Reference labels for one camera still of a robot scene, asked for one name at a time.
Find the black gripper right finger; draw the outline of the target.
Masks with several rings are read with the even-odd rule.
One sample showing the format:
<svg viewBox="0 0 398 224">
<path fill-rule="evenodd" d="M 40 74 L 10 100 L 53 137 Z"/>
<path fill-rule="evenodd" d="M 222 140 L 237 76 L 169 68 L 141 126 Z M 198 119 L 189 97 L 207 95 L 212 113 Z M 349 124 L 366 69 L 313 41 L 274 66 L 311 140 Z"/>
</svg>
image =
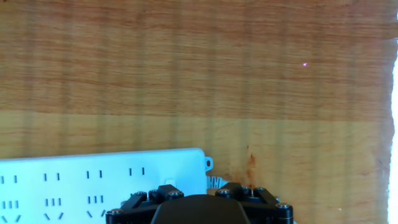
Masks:
<svg viewBox="0 0 398 224">
<path fill-rule="evenodd" d="M 294 224 L 294 209 L 280 202 L 263 187 L 251 188 L 229 182 L 215 191 L 215 196 L 229 198 L 242 207 L 248 223 Z"/>
</svg>

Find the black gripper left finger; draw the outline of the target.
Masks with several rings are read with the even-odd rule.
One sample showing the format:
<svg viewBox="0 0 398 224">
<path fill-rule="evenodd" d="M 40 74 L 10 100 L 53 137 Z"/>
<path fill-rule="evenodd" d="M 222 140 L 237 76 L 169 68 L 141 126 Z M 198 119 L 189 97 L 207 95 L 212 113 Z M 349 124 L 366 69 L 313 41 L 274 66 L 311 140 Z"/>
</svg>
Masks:
<svg viewBox="0 0 398 224">
<path fill-rule="evenodd" d="M 106 212 L 106 224 L 150 224 L 164 202 L 182 197 L 184 193 L 173 185 L 160 185 L 148 192 L 138 191 L 120 208 Z"/>
</svg>

